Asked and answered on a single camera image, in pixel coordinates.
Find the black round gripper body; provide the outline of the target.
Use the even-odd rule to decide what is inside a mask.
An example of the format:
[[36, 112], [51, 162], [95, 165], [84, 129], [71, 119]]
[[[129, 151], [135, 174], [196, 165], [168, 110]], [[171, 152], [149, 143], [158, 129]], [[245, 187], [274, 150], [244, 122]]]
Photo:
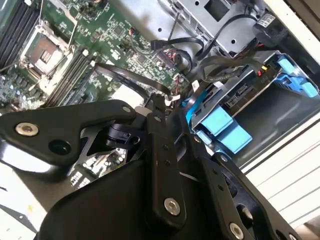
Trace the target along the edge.
[[181, 230], [146, 223], [147, 178], [132, 162], [72, 192], [47, 213], [39, 240], [221, 240], [221, 229], [205, 213], [199, 182], [180, 178], [186, 207]]

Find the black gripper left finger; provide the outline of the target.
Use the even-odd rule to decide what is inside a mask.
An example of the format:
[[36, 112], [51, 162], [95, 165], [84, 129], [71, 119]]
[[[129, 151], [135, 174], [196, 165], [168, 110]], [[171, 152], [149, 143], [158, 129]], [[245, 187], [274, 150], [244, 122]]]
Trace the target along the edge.
[[4, 114], [0, 159], [56, 181], [68, 177], [81, 160], [126, 149], [127, 162], [121, 167], [137, 161], [145, 164], [146, 224], [178, 231], [185, 225], [187, 212], [164, 97], [151, 96], [146, 110], [143, 115], [113, 99]]

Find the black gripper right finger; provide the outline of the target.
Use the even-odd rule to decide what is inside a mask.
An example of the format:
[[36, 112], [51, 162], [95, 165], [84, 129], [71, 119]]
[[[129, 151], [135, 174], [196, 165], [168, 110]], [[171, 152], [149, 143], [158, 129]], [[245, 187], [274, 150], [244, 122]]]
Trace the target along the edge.
[[182, 110], [167, 118], [176, 147], [178, 169], [193, 180], [198, 205], [219, 240], [298, 240], [297, 232], [222, 152], [210, 155], [192, 134]]

